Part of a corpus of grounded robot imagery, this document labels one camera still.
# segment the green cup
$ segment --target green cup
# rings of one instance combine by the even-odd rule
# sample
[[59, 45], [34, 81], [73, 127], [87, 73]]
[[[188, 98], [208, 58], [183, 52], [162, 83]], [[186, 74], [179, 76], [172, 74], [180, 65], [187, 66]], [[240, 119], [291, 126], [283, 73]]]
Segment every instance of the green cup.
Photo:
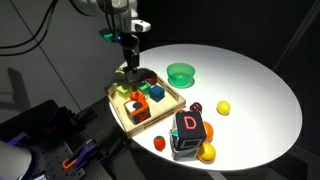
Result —
[[173, 63], [167, 67], [169, 84], [176, 88], [187, 88], [193, 85], [195, 69], [186, 63]]

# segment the lemon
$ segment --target lemon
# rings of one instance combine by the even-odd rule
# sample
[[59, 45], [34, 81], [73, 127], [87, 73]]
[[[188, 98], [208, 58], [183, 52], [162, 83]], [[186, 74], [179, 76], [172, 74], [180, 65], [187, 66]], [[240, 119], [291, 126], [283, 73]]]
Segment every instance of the lemon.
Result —
[[203, 163], [212, 163], [216, 158], [216, 149], [210, 143], [202, 143], [197, 155]]
[[230, 104], [227, 101], [220, 101], [217, 105], [217, 111], [221, 115], [228, 115], [230, 112]]

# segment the white round table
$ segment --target white round table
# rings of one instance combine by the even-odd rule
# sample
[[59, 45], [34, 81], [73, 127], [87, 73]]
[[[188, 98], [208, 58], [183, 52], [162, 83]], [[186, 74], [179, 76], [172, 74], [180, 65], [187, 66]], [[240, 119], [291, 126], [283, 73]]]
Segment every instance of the white round table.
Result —
[[[257, 167], [286, 153], [296, 142], [302, 127], [299, 102], [288, 85], [262, 64], [241, 54], [204, 45], [168, 45], [140, 54], [140, 67], [155, 71], [167, 80], [166, 68], [185, 62], [195, 70], [195, 83], [186, 89], [174, 88], [186, 99], [186, 110], [201, 103], [202, 119], [214, 128], [211, 144], [216, 149], [212, 164], [199, 160], [174, 161], [169, 131], [173, 116], [133, 137], [157, 156], [172, 163], [202, 170], [235, 171]], [[226, 100], [228, 116], [216, 111]], [[121, 125], [110, 104], [112, 113]], [[153, 138], [161, 135], [166, 148], [158, 152]]]

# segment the black cube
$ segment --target black cube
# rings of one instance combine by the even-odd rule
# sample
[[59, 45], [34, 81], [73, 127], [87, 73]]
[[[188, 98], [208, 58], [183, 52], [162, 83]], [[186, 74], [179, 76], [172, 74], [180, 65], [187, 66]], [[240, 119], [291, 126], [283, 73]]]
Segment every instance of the black cube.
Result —
[[176, 131], [173, 144], [177, 151], [199, 147], [207, 136], [200, 112], [176, 113], [172, 131]]

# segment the black cable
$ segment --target black cable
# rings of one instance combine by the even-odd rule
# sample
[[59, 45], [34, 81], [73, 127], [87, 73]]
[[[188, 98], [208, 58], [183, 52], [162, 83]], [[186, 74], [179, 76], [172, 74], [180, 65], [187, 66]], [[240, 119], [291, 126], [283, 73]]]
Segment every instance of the black cable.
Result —
[[113, 32], [114, 34], [116, 34], [116, 25], [114, 23], [114, 12], [113, 12], [113, 6], [112, 6], [112, 2], [111, 0], [108, 0], [109, 1], [109, 4], [110, 4], [110, 7], [111, 7], [111, 21], [112, 21], [112, 28], [113, 28]]
[[48, 33], [48, 30], [49, 30], [49, 26], [50, 26], [50, 23], [51, 23], [51, 18], [52, 18], [52, 15], [53, 15], [53, 12], [54, 12], [54, 9], [56, 7], [58, 3], [58, 0], [53, 0], [50, 7], [49, 7], [49, 12], [50, 12], [50, 15], [49, 15], [49, 18], [48, 18], [48, 22], [47, 22], [47, 27], [46, 27], [46, 31], [44, 32], [44, 34], [42, 35], [41, 39], [37, 42], [37, 44], [35, 44], [33, 47], [31, 47], [30, 49], [28, 50], [25, 50], [25, 51], [22, 51], [22, 52], [19, 52], [19, 53], [11, 53], [11, 54], [0, 54], [0, 56], [17, 56], [17, 55], [22, 55], [22, 54], [25, 54], [25, 53], [28, 53], [30, 51], [32, 51], [33, 49], [35, 49], [36, 47], [38, 47], [42, 41], [44, 40], [44, 38], [47, 36], [47, 33]]
[[57, 2], [58, 2], [58, 0], [53, 0], [53, 1], [51, 2], [49, 8], [48, 8], [47, 11], [46, 11], [46, 14], [44, 15], [44, 17], [43, 17], [43, 19], [42, 19], [42, 22], [41, 22], [41, 24], [40, 24], [37, 32], [36, 32], [30, 39], [28, 39], [28, 40], [25, 41], [25, 42], [16, 44], [16, 45], [0, 46], [0, 49], [10, 49], [10, 48], [20, 47], [20, 46], [23, 46], [23, 45], [31, 42], [32, 40], [34, 40], [34, 39], [38, 36], [38, 34], [40, 33], [40, 31], [42, 30], [43, 25], [44, 25], [44, 23], [45, 23], [46, 20], [47, 20], [47, 17], [48, 17], [48, 15], [49, 15], [50, 10], [52, 9], [52, 7], [53, 7]]
[[[110, 6], [111, 6], [111, 12], [110, 12], [110, 14], [111, 14], [111, 18], [112, 18], [112, 25], [113, 26], [111, 26], [111, 23], [110, 23], [110, 21], [109, 21], [109, 17], [108, 17], [108, 8], [107, 8], [107, 4], [109, 4]], [[105, 2], [104, 2], [104, 14], [105, 14], [105, 18], [106, 18], [106, 20], [107, 20], [107, 24], [108, 24], [108, 27], [109, 27], [109, 29], [110, 29], [110, 31], [111, 31], [111, 34], [112, 34], [112, 36], [114, 37], [114, 38], [116, 38], [116, 32], [115, 32], [115, 25], [114, 25], [114, 16], [113, 16], [113, 7], [112, 7], [112, 3], [111, 3], [111, 1], [109, 1], [109, 0], [105, 0]]]

